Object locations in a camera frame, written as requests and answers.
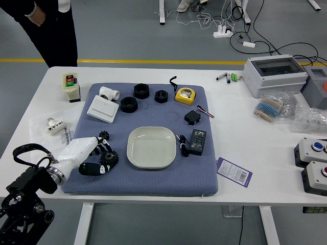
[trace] white shoe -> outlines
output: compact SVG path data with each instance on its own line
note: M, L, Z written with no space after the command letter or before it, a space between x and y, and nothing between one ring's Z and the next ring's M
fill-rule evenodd
M182 0L180 2L180 4L178 5L177 12L179 12L179 13L185 12L189 8L189 6L192 2L193 2L193 0Z

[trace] gray floor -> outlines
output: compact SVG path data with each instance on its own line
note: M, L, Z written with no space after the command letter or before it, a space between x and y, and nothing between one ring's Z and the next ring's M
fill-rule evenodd
M220 15L223 2L210 0L206 6L208 13ZM307 0L265 1L254 27L276 48L306 42L317 48L320 57L327 58L327 2L317 2L322 8L319 12ZM179 0L166 0L165 8L175 10L178 4ZM249 1L247 12L252 22L261 4ZM225 61L220 65L80 62L79 66L242 70L242 65L226 62L244 62L249 57L262 56L241 54L230 46L228 39L213 38L213 32L217 31L213 24L201 30L199 23L187 26L177 23L176 12L161 26L156 0L73 0L72 6L79 59ZM191 11L178 16L178 21L184 23L191 20L196 20ZM243 22L237 22L235 28L243 31ZM245 34L241 35L242 40L249 41ZM252 41L262 40L253 26L249 36ZM245 53L267 51L263 43L250 49L237 41L234 38L232 44ZM280 52L316 55L306 44L288 46ZM15 58L38 59L40 55L22 28L0 10L0 59ZM0 62L0 156L46 71L45 63ZM55 211L56 219L39 244L73 244L81 204L50 200L45 200L45 204ZM325 244L327 237L320 229L327 223L324 215L309 216L302 214L301 208L282 207L274 208L273 214L281 244ZM257 207L245 208L244 222L242 244L266 244ZM240 223L237 218L222 218L220 206L101 204L95 208L88 244L237 244ZM308 232L295 223L303 224Z

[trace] emergency stop button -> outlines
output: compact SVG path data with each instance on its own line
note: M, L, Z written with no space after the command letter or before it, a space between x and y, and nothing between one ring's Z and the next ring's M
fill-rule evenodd
M324 175L325 177L327 177L327 167L324 167L324 168L321 170L321 173L322 173L322 175Z

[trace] hand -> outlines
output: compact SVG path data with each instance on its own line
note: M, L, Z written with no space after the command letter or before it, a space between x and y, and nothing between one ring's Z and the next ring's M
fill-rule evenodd
M45 21L45 13L39 6L36 6L35 13L31 17L28 17L28 19L40 27Z

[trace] bracelet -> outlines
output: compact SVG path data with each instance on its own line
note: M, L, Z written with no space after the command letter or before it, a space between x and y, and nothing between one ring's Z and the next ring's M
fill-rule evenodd
M34 9L33 9L32 13L25 14L25 17L31 17L31 16L33 16L33 14L35 14L35 11L36 11L36 2L34 1Z

